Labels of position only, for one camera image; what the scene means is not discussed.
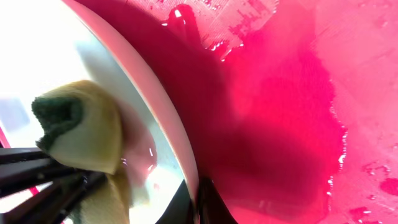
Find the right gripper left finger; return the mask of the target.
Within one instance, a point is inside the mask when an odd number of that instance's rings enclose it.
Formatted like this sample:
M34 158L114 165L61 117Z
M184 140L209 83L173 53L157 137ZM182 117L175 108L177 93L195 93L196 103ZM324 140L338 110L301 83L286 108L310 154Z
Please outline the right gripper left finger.
M194 224L193 204L184 180L156 224Z

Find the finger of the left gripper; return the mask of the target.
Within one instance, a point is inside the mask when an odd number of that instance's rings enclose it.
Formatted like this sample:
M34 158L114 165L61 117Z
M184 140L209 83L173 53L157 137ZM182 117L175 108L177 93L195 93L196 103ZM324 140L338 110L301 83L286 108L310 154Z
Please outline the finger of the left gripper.
M36 147L1 149L1 197L77 173Z
M54 182L16 208L2 213L1 224L60 224L106 180L104 173L90 172Z

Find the light blue plate top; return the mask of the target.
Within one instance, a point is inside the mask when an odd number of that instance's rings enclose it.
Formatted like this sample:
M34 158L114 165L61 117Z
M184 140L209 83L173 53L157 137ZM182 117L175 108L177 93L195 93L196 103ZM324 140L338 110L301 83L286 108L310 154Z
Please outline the light blue plate top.
M1 144L33 147L43 131L36 96L78 80L113 95L124 127L142 137L123 158L131 180L131 223L156 223L184 180L193 204L198 172L178 113L154 71L109 23L76 1L1 2Z

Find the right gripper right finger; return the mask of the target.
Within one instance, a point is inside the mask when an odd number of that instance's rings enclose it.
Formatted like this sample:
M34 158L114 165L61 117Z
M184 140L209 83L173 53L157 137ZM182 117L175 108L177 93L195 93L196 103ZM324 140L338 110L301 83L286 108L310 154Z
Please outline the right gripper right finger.
M238 224L230 214L213 181L200 179L198 188L199 224Z

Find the green yellow sponge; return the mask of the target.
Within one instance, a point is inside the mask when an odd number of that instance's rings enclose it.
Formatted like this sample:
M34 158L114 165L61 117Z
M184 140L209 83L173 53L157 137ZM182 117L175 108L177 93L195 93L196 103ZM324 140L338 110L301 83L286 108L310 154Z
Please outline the green yellow sponge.
M105 174L98 189L71 212L72 222L129 223L131 191L113 97L97 84L80 80L36 97L31 108L44 130L36 142L39 149L65 166Z

